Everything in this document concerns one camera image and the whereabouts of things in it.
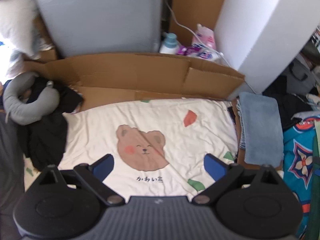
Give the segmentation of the blue denim pants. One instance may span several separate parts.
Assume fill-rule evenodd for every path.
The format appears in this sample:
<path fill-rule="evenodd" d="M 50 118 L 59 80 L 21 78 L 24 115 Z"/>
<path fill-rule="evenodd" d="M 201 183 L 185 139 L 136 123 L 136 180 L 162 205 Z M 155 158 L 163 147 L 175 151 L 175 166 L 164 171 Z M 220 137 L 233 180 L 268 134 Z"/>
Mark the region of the blue denim pants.
<path fill-rule="evenodd" d="M 238 113 L 244 161 L 277 168 L 283 161 L 283 129 L 276 99 L 249 92 L 239 94 Z"/>

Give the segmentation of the black clothes pile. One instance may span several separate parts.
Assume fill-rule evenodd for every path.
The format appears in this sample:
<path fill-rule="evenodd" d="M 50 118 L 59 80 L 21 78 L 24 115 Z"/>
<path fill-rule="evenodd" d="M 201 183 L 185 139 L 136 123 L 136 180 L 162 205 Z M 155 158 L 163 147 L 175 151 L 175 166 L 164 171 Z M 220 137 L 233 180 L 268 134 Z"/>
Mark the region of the black clothes pile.
<path fill-rule="evenodd" d="M 301 118 L 294 118 L 296 113 L 312 111 L 306 103 L 306 97 L 289 94 L 287 91 L 287 77 L 277 77 L 264 91 L 263 96 L 276 99 L 283 132 L 299 123 Z"/>

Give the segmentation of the black garment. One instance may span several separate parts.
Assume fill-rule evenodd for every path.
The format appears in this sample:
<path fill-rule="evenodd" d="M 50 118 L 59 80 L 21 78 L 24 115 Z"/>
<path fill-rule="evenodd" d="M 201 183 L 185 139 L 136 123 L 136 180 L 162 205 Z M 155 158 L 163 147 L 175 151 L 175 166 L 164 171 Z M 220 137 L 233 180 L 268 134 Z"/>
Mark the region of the black garment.
<path fill-rule="evenodd" d="M 60 96 L 58 107 L 40 121 L 18 126 L 18 142 L 33 167 L 42 171 L 48 165 L 59 165 L 67 143 L 68 123 L 63 113 L 72 113 L 84 101 L 76 91 L 60 81 L 53 82 Z"/>

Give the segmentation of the cream bear print bedsheet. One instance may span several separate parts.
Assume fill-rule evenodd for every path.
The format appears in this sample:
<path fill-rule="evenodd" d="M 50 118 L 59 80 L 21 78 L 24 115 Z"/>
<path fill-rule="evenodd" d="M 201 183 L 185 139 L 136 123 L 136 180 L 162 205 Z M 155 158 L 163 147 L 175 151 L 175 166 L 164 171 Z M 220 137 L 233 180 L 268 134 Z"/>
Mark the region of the cream bear print bedsheet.
<path fill-rule="evenodd" d="M 212 154 L 231 164 L 238 153 L 232 104 L 206 99 L 114 103 L 75 114 L 58 164 L 69 170 L 107 154 L 114 168 L 105 185 L 122 195 L 193 198 L 214 179 L 204 168 Z"/>

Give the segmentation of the dark grey pillow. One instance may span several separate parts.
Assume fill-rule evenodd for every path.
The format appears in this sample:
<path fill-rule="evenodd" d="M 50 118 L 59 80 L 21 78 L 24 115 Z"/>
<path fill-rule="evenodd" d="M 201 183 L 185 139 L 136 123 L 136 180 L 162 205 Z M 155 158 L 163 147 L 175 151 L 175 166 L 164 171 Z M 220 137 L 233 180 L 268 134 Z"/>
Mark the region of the dark grey pillow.
<path fill-rule="evenodd" d="M 24 161 L 17 126 L 1 113 L 1 239 L 20 239 L 13 210 L 24 193 Z"/>

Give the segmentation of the blue patterned blanket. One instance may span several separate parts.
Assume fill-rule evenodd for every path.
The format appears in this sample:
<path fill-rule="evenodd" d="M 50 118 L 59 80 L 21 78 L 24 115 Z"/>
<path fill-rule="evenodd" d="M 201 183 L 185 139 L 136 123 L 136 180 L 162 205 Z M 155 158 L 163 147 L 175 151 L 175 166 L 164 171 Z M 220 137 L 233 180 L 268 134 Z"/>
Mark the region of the blue patterned blanket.
<path fill-rule="evenodd" d="M 313 139 L 316 136 L 317 121 L 318 115 L 310 116 L 283 133 L 283 180 L 300 202 L 303 211 L 297 238 L 305 235 L 310 215 Z"/>

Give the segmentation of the grey neck pillow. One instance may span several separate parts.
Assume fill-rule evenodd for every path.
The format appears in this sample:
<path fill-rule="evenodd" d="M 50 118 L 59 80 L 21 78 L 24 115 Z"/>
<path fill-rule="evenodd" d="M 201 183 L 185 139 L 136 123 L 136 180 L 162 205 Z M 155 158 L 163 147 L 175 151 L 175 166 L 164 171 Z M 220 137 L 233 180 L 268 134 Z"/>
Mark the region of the grey neck pillow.
<path fill-rule="evenodd" d="M 60 94 L 54 88 L 53 81 L 48 81 L 39 96 L 33 102 L 31 87 L 39 75 L 35 72 L 24 72 L 16 76 L 3 92 L 5 121 L 25 126 L 41 120 L 43 116 L 53 113 L 60 102 Z"/>

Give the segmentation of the brown cardboard sheet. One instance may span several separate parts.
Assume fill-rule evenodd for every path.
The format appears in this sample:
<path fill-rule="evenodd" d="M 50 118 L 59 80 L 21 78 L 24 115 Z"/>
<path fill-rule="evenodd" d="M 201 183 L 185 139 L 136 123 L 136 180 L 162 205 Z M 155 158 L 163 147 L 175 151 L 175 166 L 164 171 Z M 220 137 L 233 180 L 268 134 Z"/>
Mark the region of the brown cardboard sheet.
<path fill-rule="evenodd" d="M 231 67 L 166 54 L 81 55 L 47 63 L 25 61 L 23 69 L 75 88 L 84 98 L 81 111 L 136 100 L 226 100 L 245 81 Z"/>

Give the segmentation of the grey laptop bag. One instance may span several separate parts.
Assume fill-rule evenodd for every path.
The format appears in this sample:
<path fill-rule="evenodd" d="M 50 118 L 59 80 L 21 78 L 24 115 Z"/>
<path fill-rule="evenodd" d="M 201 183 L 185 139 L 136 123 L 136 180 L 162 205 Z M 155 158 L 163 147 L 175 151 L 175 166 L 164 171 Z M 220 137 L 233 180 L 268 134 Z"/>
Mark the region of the grey laptop bag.
<path fill-rule="evenodd" d="M 288 93 L 305 95 L 319 85 L 319 78 L 311 70 L 310 63 L 302 54 L 298 54 L 281 73 L 286 77 Z"/>

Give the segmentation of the purple white refill pouch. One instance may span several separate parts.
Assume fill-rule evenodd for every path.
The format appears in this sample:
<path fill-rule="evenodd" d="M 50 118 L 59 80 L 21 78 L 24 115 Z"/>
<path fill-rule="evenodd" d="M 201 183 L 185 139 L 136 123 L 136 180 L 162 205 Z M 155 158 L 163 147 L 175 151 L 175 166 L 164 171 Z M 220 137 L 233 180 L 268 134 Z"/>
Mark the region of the purple white refill pouch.
<path fill-rule="evenodd" d="M 193 57 L 197 59 L 217 62 L 221 59 L 221 55 L 216 51 L 212 51 L 200 44 L 193 44 L 190 47 L 181 46 L 176 55 Z"/>

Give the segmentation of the teal cap detergent bottle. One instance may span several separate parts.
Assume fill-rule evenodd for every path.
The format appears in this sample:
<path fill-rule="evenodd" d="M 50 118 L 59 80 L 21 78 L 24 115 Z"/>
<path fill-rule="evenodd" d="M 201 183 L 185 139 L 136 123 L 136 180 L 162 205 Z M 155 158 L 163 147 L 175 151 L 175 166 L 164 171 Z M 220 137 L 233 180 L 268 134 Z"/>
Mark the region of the teal cap detergent bottle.
<path fill-rule="evenodd" d="M 178 42 L 175 33 L 165 33 L 159 52 L 161 54 L 176 55 L 180 50 L 180 46 L 181 44 Z"/>

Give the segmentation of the pink tissue pack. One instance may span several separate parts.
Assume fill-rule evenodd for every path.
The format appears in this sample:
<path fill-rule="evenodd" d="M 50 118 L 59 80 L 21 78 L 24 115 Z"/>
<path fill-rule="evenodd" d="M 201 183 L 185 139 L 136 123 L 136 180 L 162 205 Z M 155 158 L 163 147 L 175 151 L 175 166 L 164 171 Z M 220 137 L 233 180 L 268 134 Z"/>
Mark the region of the pink tissue pack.
<path fill-rule="evenodd" d="M 212 29 L 198 23 L 195 36 L 193 36 L 192 39 L 192 45 L 199 45 L 216 50 L 215 37 Z"/>

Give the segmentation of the grey wrapped mattress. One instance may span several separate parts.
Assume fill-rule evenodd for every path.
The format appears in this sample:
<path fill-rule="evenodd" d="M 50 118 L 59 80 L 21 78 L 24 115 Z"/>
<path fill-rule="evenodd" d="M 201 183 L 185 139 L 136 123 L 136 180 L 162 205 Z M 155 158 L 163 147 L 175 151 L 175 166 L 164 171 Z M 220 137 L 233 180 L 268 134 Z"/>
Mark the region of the grey wrapped mattress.
<path fill-rule="evenodd" d="M 162 0 L 36 0 L 63 57 L 157 52 Z"/>

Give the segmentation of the upright cardboard panel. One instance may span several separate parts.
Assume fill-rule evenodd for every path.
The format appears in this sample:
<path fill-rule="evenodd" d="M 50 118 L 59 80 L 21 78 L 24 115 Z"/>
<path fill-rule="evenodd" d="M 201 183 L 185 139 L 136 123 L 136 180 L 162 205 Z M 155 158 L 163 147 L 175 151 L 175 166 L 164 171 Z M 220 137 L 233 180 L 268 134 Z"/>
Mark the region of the upright cardboard panel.
<path fill-rule="evenodd" d="M 170 7 L 176 18 L 170 18 L 169 31 L 177 35 L 182 45 L 190 45 L 192 34 L 183 26 L 195 31 L 197 25 L 201 24 L 213 30 L 223 2 L 224 0 L 172 0 Z"/>

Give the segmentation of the white fluffy pillow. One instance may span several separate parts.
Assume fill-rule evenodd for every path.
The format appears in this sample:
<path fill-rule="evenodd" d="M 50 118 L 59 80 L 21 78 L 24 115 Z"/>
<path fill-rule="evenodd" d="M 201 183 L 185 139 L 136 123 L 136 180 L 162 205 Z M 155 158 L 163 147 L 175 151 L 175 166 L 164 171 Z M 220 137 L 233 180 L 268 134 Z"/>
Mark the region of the white fluffy pillow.
<path fill-rule="evenodd" d="M 35 0 L 1 0 L 1 42 L 29 57 L 38 54 L 33 24 L 37 15 Z"/>

